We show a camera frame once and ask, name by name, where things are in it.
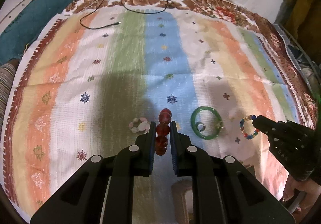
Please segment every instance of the finger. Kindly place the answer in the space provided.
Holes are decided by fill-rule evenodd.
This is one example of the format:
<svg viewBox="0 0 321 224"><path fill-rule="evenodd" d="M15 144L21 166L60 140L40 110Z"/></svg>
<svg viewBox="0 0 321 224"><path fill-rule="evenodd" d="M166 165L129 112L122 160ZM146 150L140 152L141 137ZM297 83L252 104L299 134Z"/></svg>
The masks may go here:
<svg viewBox="0 0 321 224"><path fill-rule="evenodd" d="M310 209L317 201L318 195L307 193L304 199L299 203L301 209Z"/></svg>
<svg viewBox="0 0 321 224"><path fill-rule="evenodd" d="M293 213L293 217L295 219L295 222L298 224L300 223L301 220L303 220L303 218L305 217L305 215L309 212L309 209L304 209L304 210L301 210L300 212L298 213Z"/></svg>
<svg viewBox="0 0 321 224"><path fill-rule="evenodd" d="M291 199L294 196L294 186L295 186L295 180L291 175L288 176L288 179L286 180L285 188L283 191L283 198L285 201Z"/></svg>

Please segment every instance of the teal cushion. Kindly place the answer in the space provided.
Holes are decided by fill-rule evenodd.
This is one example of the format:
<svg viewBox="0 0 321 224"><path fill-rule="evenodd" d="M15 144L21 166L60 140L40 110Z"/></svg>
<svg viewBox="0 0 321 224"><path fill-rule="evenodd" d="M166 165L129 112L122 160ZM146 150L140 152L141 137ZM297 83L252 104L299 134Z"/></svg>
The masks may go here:
<svg viewBox="0 0 321 224"><path fill-rule="evenodd" d="M73 0L33 0L0 35L0 64L21 59L26 44L37 39L49 20Z"/></svg>

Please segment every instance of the yellow cloth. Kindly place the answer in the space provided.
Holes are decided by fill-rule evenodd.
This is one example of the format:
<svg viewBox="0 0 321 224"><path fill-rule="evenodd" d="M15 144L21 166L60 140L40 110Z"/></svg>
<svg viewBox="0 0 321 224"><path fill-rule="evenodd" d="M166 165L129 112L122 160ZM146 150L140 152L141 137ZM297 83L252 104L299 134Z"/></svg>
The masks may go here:
<svg viewBox="0 0 321 224"><path fill-rule="evenodd" d="M313 61L321 63L321 0L297 0L285 28Z"/></svg>

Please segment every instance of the orange stripe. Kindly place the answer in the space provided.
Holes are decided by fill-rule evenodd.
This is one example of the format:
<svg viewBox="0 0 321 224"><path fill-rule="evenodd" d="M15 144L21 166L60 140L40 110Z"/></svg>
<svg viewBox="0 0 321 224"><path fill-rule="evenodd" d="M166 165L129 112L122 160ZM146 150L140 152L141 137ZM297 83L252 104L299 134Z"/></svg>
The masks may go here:
<svg viewBox="0 0 321 224"><path fill-rule="evenodd" d="M86 18L86 25L89 26L96 13ZM50 116L55 105L55 99L61 82L64 82L68 72L68 64L76 52L78 42L85 32L79 23L65 36L62 44L52 56L53 64L44 64L45 72L43 84L36 86L36 105L31 111L29 129L27 136L27 180L28 188L32 196L32 203L35 211L50 197ZM50 78L59 73L57 83L50 82ZM35 122L43 116L43 127L39 131Z"/></svg>
<svg viewBox="0 0 321 224"><path fill-rule="evenodd" d="M257 110L261 115L269 117L271 120L275 120L272 104L270 102L269 95L264 88L264 84L254 79L255 76L259 77L259 75L252 67L245 53L241 50L239 42L234 39L229 29L223 22L212 21L211 25L221 36L223 36L223 41L227 46L229 53L234 57L238 66L240 67L240 70L248 76L247 79L242 80L247 82L247 93L251 96L253 102L256 104Z"/></svg>

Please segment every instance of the colorful bead bracelet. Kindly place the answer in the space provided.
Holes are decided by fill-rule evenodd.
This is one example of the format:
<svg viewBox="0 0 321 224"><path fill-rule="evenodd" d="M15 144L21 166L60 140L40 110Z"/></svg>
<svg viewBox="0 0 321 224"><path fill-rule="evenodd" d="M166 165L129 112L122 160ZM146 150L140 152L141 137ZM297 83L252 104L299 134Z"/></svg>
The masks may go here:
<svg viewBox="0 0 321 224"><path fill-rule="evenodd" d="M247 120L254 120L256 118L256 116L253 116L253 115L249 115L249 116L246 116L246 117L243 117L240 121L240 129L241 129L241 132L243 134L244 137L246 137L246 139L248 140L251 140L253 139L255 136L257 136L257 134L259 133L259 129L255 129L254 133L252 134L247 134L244 130L244 122L247 121Z"/></svg>

